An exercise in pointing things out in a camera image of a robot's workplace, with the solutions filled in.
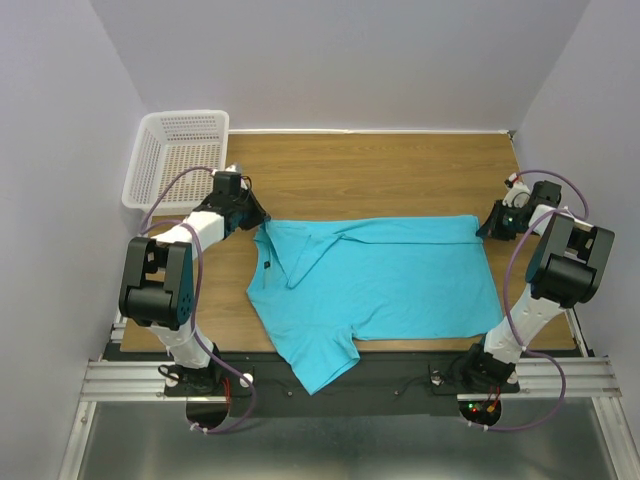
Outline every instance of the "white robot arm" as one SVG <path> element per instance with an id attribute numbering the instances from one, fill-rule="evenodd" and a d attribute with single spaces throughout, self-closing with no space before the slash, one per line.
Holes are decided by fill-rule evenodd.
<path id="1" fill-rule="evenodd" d="M 138 325 L 149 329 L 167 347 L 176 365 L 199 370 L 210 367 L 208 350 L 217 352 L 190 321 L 194 302 L 193 230 L 204 252 L 236 228 L 249 230 L 269 219 L 235 166 L 213 173 L 213 191 L 180 225 L 152 238 L 136 237 L 127 250 L 119 307 Z M 164 271 L 164 279 L 151 275 Z"/>
<path id="2" fill-rule="evenodd" d="M 515 364 L 538 332 L 566 309 L 593 297 L 614 239 L 612 231 L 578 220 L 566 209 L 558 210 L 559 185 L 537 182 L 530 191 L 515 175 L 505 183 L 509 187 L 505 199 L 495 202 L 477 235 L 515 239 L 537 223 L 533 231 L 541 239 L 527 268 L 524 292 L 510 310 L 513 327 L 505 316 L 467 355 L 462 373 L 475 386 L 515 382 Z M 526 202 L 519 203 L 523 193 Z M 547 218 L 537 222 L 545 214 Z"/>

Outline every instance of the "wooden surface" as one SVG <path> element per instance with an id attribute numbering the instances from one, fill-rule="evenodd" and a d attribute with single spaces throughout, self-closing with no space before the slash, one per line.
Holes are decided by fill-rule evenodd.
<path id="1" fill-rule="evenodd" d="M 234 135 L 227 165 L 240 162 L 273 218 L 349 220 L 386 216 L 473 214 L 483 222 L 517 170 L 506 135 Z M 238 231 L 207 250 L 198 325 L 222 351 L 273 351 L 246 289 L 256 267 L 255 232 Z M 511 302 L 537 243 L 517 261 Z M 488 240 L 485 249 L 498 291 L 514 242 Z M 359 350 L 466 350 L 475 339 L 356 342 Z M 572 349 L 564 317 L 533 342 Z M 123 351 L 162 351 L 157 338 L 128 322 Z"/>

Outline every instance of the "cable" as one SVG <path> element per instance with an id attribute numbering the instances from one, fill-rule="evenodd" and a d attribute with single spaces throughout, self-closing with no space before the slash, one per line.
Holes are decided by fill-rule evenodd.
<path id="1" fill-rule="evenodd" d="M 149 223 L 149 219 L 151 218 L 151 215 L 153 215 L 153 212 L 155 211 L 155 209 L 158 208 L 158 205 L 160 205 L 160 202 L 162 201 L 162 199 L 167 196 L 167 193 L 169 193 L 169 190 L 171 190 L 171 187 L 173 187 L 176 184 L 176 182 L 180 180 L 180 178 L 184 177 L 187 173 L 194 172 L 196 170 L 205 170 L 209 173 L 213 173 L 213 168 L 211 167 L 190 167 L 190 168 L 187 168 L 186 170 L 183 170 L 178 175 L 176 175 L 176 177 L 173 180 L 171 180 L 171 182 L 169 182 L 169 185 L 165 187 L 162 193 L 158 195 L 158 198 L 156 199 L 154 204 L 151 205 L 151 208 L 145 214 L 145 216 L 142 217 L 142 221 L 140 222 L 141 231 L 147 229 L 147 225 Z"/>
<path id="2" fill-rule="evenodd" d="M 543 175 L 549 175 L 551 177 L 556 177 L 559 178 L 560 180 L 562 180 L 564 183 L 566 183 L 567 185 L 569 185 L 572 190 L 574 192 L 576 192 L 576 194 L 578 195 L 578 197 L 580 197 L 580 201 L 582 201 L 582 206 L 584 207 L 584 216 L 580 217 L 578 215 L 574 214 L 574 217 L 576 217 L 579 220 L 586 220 L 587 218 L 589 218 L 589 204 L 587 203 L 587 199 L 585 198 L 585 196 L 582 194 L 582 192 L 580 191 L 580 189 L 578 187 L 575 186 L 575 184 L 569 180 L 568 178 L 566 178 L 563 175 L 560 175 L 559 173 L 555 173 L 555 172 L 551 172 L 549 170 L 538 170 L 538 169 L 533 169 L 533 170 L 522 170 L 521 172 L 517 172 L 516 173 L 516 179 L 522 175 L 526 175 L 527 173 L 542 173 Z"/>
<path id="3" fill-rule="evenodd" d="M 554 407 L 544 417 L 542 417 L 539 420 L 536 420 L 535 422 L 531 422 L 531 423 L 528 423 L 526 425 L 522 425 L 522 426 L 519 426 L 519 427 L 488 427 L 486 425 L 480 425 L 480 424 L 477 424 L 477 423 L 471 423 L 470 426 L 475 425 L 478 428 L 482 428 L 484 430 L 489 430 L 489 431 L 492 431 L 492 432 L 521 432 L 521 431 L 529 430 L 531 428 L 535 428 L 535 427 L 537 427 L 539 425 L 542 425 L 547 420 L 551 419 L 556 413 L 558 413 L 558 410 L 560 410 L 560 407 L 564 403 L 564 397 L 565 397 L 565 394 L 567 392 L 567 377 L 566 377 L 566 375 L 564 373 L 564 370 L 562 369 L 562 366 L 552 356 L 547 355 L 546 353 L 542 353 L 542 352 L 534 352 L 533 350 L 529 350 L 529 349 L 526 348 L 526 345 L 522 341 L 522 337 L 518 333 L 516 325 L 515 325 L 515 323 L 513 321 L 513 317 L 511 316 L 511 306 L 509 305 L 509 278 L 511 278 L 511 271 L 513 270 L 513 264 L 515 263 L 515 260 L 518 257 L 518 254 L 522 250 L 522 247 L 523 247 L 525 241 L 533 233 L 535 228 L 538 225 L 540 225 L 540 223 L 542 223 L 545 219 L 547 219 L 548 217 L 550 217 L 551 215 L 553 215 L 555 213 L 561 213 L 561 214 L 566 215 L 567 213 L 570 213 L 570 212 L 568 212 L 567 210 L 559 210 L 559 209 L 550 210 L 548 212 L 545 212 L 535 222 L 533 222 L 531 224 L 531 226 L 527 229 L 526 232 L 524 232 L 524 234 L 520 238 L 520 241 L 518 242 L 518 245 L 513 250 L 513 254 L 511 255 L 511 258 L 509 259 L 509 264 L 507 266 L 507 271 L 506 271 L 506 273 L 504 275 L 504 284 L 502 286 L 502 301 L 504 303 L 505 315 L 507 317 L 507 321 L 509 322 L 509 327 L 511 328 L 511 332 L 513 333 L 513 338 L 515 338 L 515 340 L 518 343 L 518 345 L 520 345 L 520 347 L 522 347 L 523 352 L 526 353 L 527 355 L 529 355 L 530 357 L 544 358 L 546 360 L 549 360 L 558 369 L 558 373 L 560 374 L 560 382 L 561 382 L 560 395 L 558 396 L 558 401 L 554 405 Z"/>
<path id="4" fill-rule="evenodd" d="M 193 172 L 193 171 L 196 171 L 196 170 L 205 170 L 205 171 L 207 171 L 209 173 L 213 172 L 213 169 L 210 168 L 210 167 L 190 167 L 190 168 L 187 168 L 186 170 L 183 170 L 178 175 L 176 175 L 176 177 L 173 180 L 171 180 L 169 185 L 166 186 L 166 188 L 162 191 L 162 193 L 158 196 L 158 198 L 156 199 L 154 204 L 151 206 L 149 211 L 143 217 L 142 222 L 140 223 L 140 234 L 141 235 L 145 235 L 146 233 L 148 233 L 152 229 L 154 229 L 156 227 L 163 226 L 163 225 L 174 225 L 174 226 L 175 225 L 179 225 L 179 226 L 187 229 L 189 231 L 189 233 L 191 234 L 191 238 L 193 240 L 193 244 L 196 247 L 196 252 L 197 252 L 197 256 L 198 256 L 198 276 L 197 276 L 197 279 L 196 279 L 196 288 L 195 288 L 195 294 L 194 294 L 194 299 L 193 299 L 193 313 L 191 314 L 191 319 L 190 319 L 191 329 L 194 332 L 194 334 L 193 334 L 194 339 L 196 340 L 196 343 L 200 346 L 200 348 L 202 348 L 202 350 L 204 350 L 204 352 L 209 356 L 209 358 L 211 358 L 211 360 L 213 360 L 217 365 L 219 365 L 220 367 L 224 368 L 228 372 L 232 373 L 234 376 L 238 377 L 239 379 L 244 380 L 245 383 L 249 387 L 249 391 L 251 392 L 251 402 L 249 404 L 249 407 L 244 412 L 244 414 L 237 421 L 233 422 L 231 425 L 228 425 L 228 426 L 223 427 L 223 428 L 207 429 L 207 428 L 202 428 L 197 424 L 193 424 L 193 423 L 191 424 L 191 428 L 192 429 L 195 429 L 195 430 L 198 430 L 200 432 L 203 432 L 204 434 L 218 434 L 218 433 L 227 433 L 227 432 L 239 427 L 242 423 L 244 423 L 251 416 L 251 413 L 253 412 L 253 410 L 255 409 L 256 404 L 257 404 L 258 393 L 256 392 L 256 389 L 255 389 L 252 381 L 250 381 L 247 377 L 245 377 L 242 372 L 239 372 L 238 370 L 233 368 L 231 365 L 229 365 L 228 363 L 224 362 L 222 359 L 216 357 L 213 354 L 213 352 L 211 350 L 209 350 L 209 348 L 207 348 L 207 346 L 202 341 L 202 339 L 200 338 L 198 333 L 195 331 L 195 328 L 196 328 L 196 309 L 198 307 L 198 300 L 200 298 L 200 288 L 202 286 L 202 275 L 203 275 L 203 271 L 204 271 L 204 259 L 203 259 L 203 255 L 202 255 L 202 245 L 200 244 L 200 239 L 198 238 L 197 232 L 195 231 L 195 229 L 191 225 L 186 224 L 186 223 L 182 223 L 181 220 L 164 220 L 164 221 L 155 223 L 155 224 L 153 224 L 151 226 L 147 226 L 148 223 L 149 223 L 149 219 L 153 215 L 153 212 L 158 207 L 158 205 L 160 204 L 162 199 L 167 195 L 169 190 L 171 190 L 171 187 L 173 187 L 181 177 L 183 177 L 184 175 L 186 175 L 189 172 Z"/>
<path id="5" fill-rule="evenodd" d="M 196 309 L 198 307 L 198 300 L 200 299 L 200 288 L 202 287 L 202 272 L 204 270 L 204 259 L 203 259 L 203 256 L 202 256 L 202 246 L 200 245 L 200 239 L 198 238 L 197 232 L 195 231 L 195 229 L 191 225 L 189 225 L 188 223 L 182 223 L 182 221 L 180 221 L 180 220 L 164 220 L 164 221 L 161 221 L 161 222 L 158 222 L 158 223 L 155 223 L 155 224 L 151 225 L 147 229 L 143 230 L 141 233 L 144 235 L 145 233 L 148 233 L 150 230 L 152 230 L 152 229 L 154 229 L 156 227 L 163 226 L 163 225 L 179 225 L 179 226 L 187 229 L 189 231 L 189 233 L 191 234 L 191 238 L 192 238 L 193 243 L 194 243 L 194 245 L 196 247 L 196 252 L 197 252 L 197 255 L 198 255 L 198 275 L 196 277 L 196 291 L 195 291 L 195 294 L 193 296 L 193 312 L 191 313 L 191 319 L 190 319 L 191 330 L 194 332 L 193 333 L 193 338 L 196 340 L 197 344 L 200 345 L 200 348 L 202 348 L 202 350 L 204 350 L 205 353 L 207 355 L 209 355 L 209 358 L 211 358 L 211 360 L 213 360 L 220 367 L 222 367 L 225 370 L 227 370 L 228 372 L 232 373 L 233 375 L 235 375 L 239 379 L 244 380 L 245 383 L 249 386 L 249 391 L 251 392 L 251 402 L 249 403 L 249 407 L 247 408 L 247 410 L 245 410 L 245 412 L 242 414 L 242 416 L 238 420 L 233 422 L 231 425 L 227 425 L 226 427 L 223 427 L 223 428 L 207 429 L 207 428 L 202 428 L 202 427 L 200 427 L 199 425 L 197 425 L 195 423 L 191 423 L 191 427 L 193 429 L 198 430 L 198 431 L 200 431 L 200 432 L 202 432 L 202 433 L 204 433 L 206 435 L 212 435 L 212 434 L 218 434 L 218 433 L 227 433 L 227 432 L 239 427 L 241 424 L 243 424 L 251 416 L 251 413 L 253 412 L 253 410 L 255 409 L 256 404 L 257 404 L 258 393 L 256 392 L 256 388 L 254 387 L 253 382 L 251 380 L 249 380 L 247 377 L 245 377 L 242 372 L 239 372 L 238 370 L 233 368 L 231 365 L 229 365 L 228 363 L 226 363 L 222 359 L 216 357 L 213 354 L 213 352 L 211 350 L 209 350 L 209 348 L 202 341 L 202 339 L 200 338 L 200 335 L 198 335 L 198 332 L 195 331 L 195 328 L 196 328 Z"/>

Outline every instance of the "basket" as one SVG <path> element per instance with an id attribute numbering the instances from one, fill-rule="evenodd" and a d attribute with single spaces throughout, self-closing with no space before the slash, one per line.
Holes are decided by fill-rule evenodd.
<path id="1" fill-rule="evenodd" d="M 206 166 L 222 170 L 227 156 L 229 115 L 222 110 L 151 113 L 140 122 L 122 191 L 128 208 L 148 212 L 158 195 L 183 170 Z M 211 193 L 204 170 L 182 177 L 154 215 L 187 214 Z"/>

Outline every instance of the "metal frame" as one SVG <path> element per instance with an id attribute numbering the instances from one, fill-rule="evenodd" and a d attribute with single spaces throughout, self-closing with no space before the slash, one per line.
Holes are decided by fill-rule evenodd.
<path id="1" fill-rule="evenodd" d="M 567 397 L 592 398 L 609 455 L 618 478 L 640 478 L 640 457 L 631 436 L 622 404 L 620 389 L 607 358 L 589 358 L 578 320 L 573 310 L 567 311 L 569 328 L 582 353 L 582 358 L 558 358 L 567 376 Z M 120 343 L 126 319 L 116 315 L 111 341 Z M 90 362 L 87 366 L 78 410 L 67 444 L 59 480 L 77 480 L 98 402 L 184 402 L 184 398 L 164 396 L 164 378 L 158 373 L 167 362 Z M 503 394 L 503 398 L 537 399 L 557 397 L 560 379 L 548 362 L 522 359 L 516 373 L 521 391 Z M 458 395 L 459 400 L 484 398 Z M 194 397 L 191 401 L 224 402 L 224 397 Z"/>

